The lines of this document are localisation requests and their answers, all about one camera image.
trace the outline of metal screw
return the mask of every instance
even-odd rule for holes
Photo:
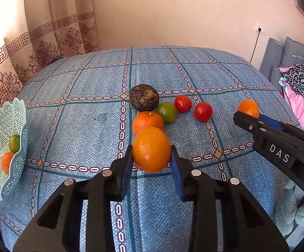
[[[240,182],[237,178],[233,177],[230,179],[230,183],[232,183],[233,185],[238,185]]]
[[[102,175],[107,177],[107,176],[110,176],[112,174],[112,171],[111,170],[104,170],[102,171]]]
[[[192,170],[192,175],[193,176],[200,176],[201,175],[201,171],[200,170]]]
[[[73,183],[74,183],[74,179],[72,179],[72,178],[68,178],[64,181],[64,184],[66,186],[71,186]]]

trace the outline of green citrus fruit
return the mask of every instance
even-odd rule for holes
[[[155,112],[163,118],[165,123],[172,122],[177,117],[177,110],[170,102],[161,102]]]
[[[20,139],[19,139],[19,135],[17,134],[14,134],[10,137],[10,140],[9,140],[9,148],[10,148],[10,151],[13,152],[13,153],[16,153],[19,151],[19,148],[20,148]]]

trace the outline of blue gripper pad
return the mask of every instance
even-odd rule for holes
[[[125,156],[123,159],[127,160],[127,162],[126,162],[124,173],[122,174],[122,178],[121,178],[122,200],[124,200],[124,198],[127,194],[127,190],[130,185],[131,173],[132,173],[132,168],[133,168],[133,163],[134,163],[133,157],[132,157],[132,146],[131,145],[129,147],[127,147],[127,150],[126,150],[126,153],[125,153]]]
[[[169,165],[171,167],[175,190],[177,192],[179,199],[182,201],[184,198],[183,183],[182,183],[182,177],[181,177],[180,170],[179,170],[178,163],[177,163],[176,153],[174,152],[173,147],[172,147],[172,151],[171,151],[171,160],[169,162]]]
[[[273,120],[272,118],[268,118],[268,117],[260,114],[259,115],[259,121],[262,121],[262,122],[270,125],[271,127],[276,128],[276,129],[282,131],[282,128],[280,128],[279,122]]]

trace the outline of dried fruit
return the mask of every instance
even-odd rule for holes
[[[153,111],[159,104],[159,95],[150,85],[139,84],[130,91],[130,104],[139,111]]]

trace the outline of power cord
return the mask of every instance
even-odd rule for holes
[[[252,52],[252,57],[251,57],[250,63],[251,63],[252,58],[253,58],[253,55],[254,55],[254,53],[255,53],[255,49],[256,49],[256,46],[257,46],[257,42],[258,42],[258,37],[259,37],[259,34],[260,34],[261,31],[262,31],[262,29],[261,29],[261,28],[258,28],[257,40],[256,40],[255,48],[253,49],[253,52]]]

